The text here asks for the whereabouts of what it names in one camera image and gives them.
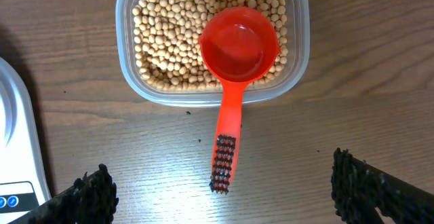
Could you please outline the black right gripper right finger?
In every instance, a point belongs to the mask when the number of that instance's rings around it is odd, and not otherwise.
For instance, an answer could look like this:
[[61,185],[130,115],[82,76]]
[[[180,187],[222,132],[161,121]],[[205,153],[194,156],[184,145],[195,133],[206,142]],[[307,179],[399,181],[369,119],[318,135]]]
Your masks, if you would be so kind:
[[337,148],[332,166],[336,215],[345,223],[433,224],[433,194],[383,172]]

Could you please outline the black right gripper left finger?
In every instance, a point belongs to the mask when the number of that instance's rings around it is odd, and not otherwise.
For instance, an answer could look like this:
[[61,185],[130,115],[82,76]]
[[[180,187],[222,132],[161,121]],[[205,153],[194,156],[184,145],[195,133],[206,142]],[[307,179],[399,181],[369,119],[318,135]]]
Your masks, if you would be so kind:
[[106,165],[98,167],[12,224],[111,224],[119,203],[117,186]]

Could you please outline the orange measuring scoop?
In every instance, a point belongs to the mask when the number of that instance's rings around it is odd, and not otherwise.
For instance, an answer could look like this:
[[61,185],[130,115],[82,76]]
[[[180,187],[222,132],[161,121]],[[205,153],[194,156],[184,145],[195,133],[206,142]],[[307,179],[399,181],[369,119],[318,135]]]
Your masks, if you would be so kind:
[[273,66],[280,46],[272,24],[248,7],[232,7],[212,17],[199,44],[206,66],[222,85],[210,189],[227,194],[237,168],[243,93]]

